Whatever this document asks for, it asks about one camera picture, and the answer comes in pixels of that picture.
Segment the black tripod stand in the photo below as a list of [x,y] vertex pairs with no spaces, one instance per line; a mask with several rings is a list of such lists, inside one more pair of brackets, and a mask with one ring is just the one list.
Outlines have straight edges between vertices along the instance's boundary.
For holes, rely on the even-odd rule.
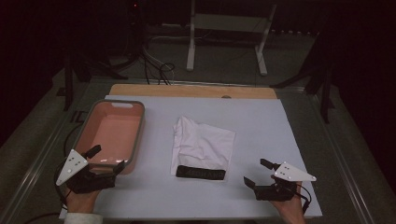
[[271,85],[274,89],[283,89],[298,80],[310,77],[304,87],[306,94],[314,95],[322,90],[319,112],[322,119],[329,123],[330,90],[332,81],[332,47],[334,37],[321,31],[309,50],[299,72],[280,83]]

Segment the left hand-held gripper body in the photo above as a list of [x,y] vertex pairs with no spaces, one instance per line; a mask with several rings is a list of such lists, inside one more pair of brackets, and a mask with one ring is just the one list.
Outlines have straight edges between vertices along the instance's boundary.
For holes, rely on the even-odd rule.
[[88,159],[72,149],[55,177],[55,184],[58,187],[66,184],[76,194],[114,188],[117,176],[113,174],[113,167],[107,172],[93,172]]

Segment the white underwear black waistband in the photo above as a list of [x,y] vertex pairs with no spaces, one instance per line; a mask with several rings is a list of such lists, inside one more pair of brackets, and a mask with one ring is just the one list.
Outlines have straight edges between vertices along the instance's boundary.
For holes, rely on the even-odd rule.
[[227,174],[236,133],[180,117],[173,126],[171,175],[223,181]]

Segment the white metal stand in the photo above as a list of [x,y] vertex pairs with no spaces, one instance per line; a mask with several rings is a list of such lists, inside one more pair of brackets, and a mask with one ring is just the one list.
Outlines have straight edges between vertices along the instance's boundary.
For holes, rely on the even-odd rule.
[[186,69],[188,71],[194,69],[195,30],[207,29],[209,31],[216,30],[262,34],[262,40],[255,46],[255,54],[260,74],[262,76],[268,75],[263,49],[270,33],[270,28],[276,12],[276,5],[270,6],[269,14],[264,18],[202,14],[195,11],[195,6],[196,0],[191,0],[190,44],[186,63]]

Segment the person's right hand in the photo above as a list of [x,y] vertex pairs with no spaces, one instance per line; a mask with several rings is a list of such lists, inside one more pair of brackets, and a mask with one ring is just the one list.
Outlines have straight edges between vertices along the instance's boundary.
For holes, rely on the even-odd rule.
[[285,202],[271,201],[280,217],[286,224],[305,224],[302,200],[298,195]]

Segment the black pole stand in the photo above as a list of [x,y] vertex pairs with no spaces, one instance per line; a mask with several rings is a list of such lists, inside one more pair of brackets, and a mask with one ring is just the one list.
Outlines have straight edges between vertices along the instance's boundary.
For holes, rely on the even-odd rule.
[[145,41],[145,22],[141,0],[127,0],[128,59],[134,63],[140,56]]

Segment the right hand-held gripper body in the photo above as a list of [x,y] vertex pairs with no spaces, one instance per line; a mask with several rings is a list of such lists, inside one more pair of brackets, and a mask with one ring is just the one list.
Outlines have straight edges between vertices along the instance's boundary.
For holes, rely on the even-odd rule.
[[297,183],[303,181],[314,182],[317,178],[293,165],[282,162],[274,171],[272,178],[275,183],[270,186],[257,186],[253,190],[258,201],[289,201],[297,192]]

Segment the pink bin grey rim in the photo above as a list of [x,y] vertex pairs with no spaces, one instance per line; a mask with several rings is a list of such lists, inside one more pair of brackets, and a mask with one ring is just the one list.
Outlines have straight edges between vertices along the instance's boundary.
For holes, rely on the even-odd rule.
[[78,153],[99,145],[89,159],[96,172],[104,172],[120,162],[128,175],[134,169],[145,124],[145,106],[138,101],[101,100],[96,102],[83,123],[73,149]]

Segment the person's left hand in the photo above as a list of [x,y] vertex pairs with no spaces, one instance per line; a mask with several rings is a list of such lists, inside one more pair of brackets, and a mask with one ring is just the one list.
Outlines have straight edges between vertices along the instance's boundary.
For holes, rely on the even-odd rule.
[[71,189],[66,189],[66,207],[71,213],[91,214],[100,191],[76,194]]

